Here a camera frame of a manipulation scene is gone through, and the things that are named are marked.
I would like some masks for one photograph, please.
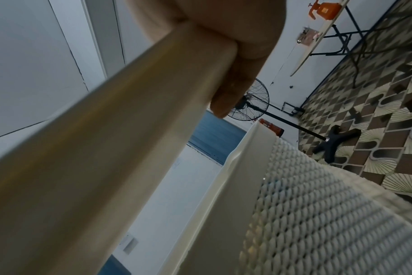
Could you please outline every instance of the patterned carpet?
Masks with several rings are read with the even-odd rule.
[[[412,0],[400,0],[391,13],[403,11],[412,11]],[[377,28],[396,20],[385,19]],[[374,33],[368,37],[369,45],[374,38]],[[375,51],[410,43],[412,17],[381,31]],[[355,68],[349,59],[344,60],[305,103],[300,125],[321,135],[333,125],[340,125],[342,131],[361,129],[360,138],[344,143],[331,165],[380,184],[412,203],[412,52],[397,49],[366,56],[359,68],[357,88],[353,89]],[[361,113],[359,123],[349,113],[352,107]],[[300,150],[325,163],[323,153],[312,153],[319,143],[300,133]]]

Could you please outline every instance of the pedestal fan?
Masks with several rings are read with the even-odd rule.
[[[256,79],[238,104],[236,104],[236,106],[230,111],[229,116],[240,121],[253,121],[265,114],[306,132],[309,135],[321,139],[322,142],[316,146],[312,152],[316,154],[325,151],[324,160],[327,163],[332,163],[334,161],[336,150],[340,144],[355,137],[359,137],[361,134],[361,130],[359,129],[352,129],[350,131],[340,133],[340,126],[335,125],[331,128],[327,137],[324,137],[310,131],[309,129],[271,114],[267,111],[269,106],[281,111],[278,107],[269,103],[269,93],[267,88],[260,80]]]

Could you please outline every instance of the human skin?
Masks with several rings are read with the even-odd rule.
[[[245,94],[274,49],[286,19],[286,0],[126,0],[157,42],[190,20],[238,43],[238,54],[211,101],[223,118]]]

